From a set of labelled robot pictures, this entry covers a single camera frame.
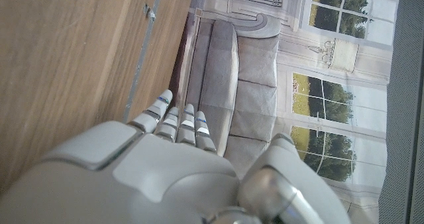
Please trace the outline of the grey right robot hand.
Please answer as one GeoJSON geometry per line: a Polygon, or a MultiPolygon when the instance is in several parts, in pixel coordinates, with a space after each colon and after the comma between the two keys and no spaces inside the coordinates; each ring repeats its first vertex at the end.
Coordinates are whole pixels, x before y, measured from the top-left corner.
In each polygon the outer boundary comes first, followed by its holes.
{"type": "Polygon", "coordinates": [[[2,223],[348,223],[289,135],[239,178],[205,115],[165,90],[129,123],[107,121],[47,152],[1,197],[2,223]]]}

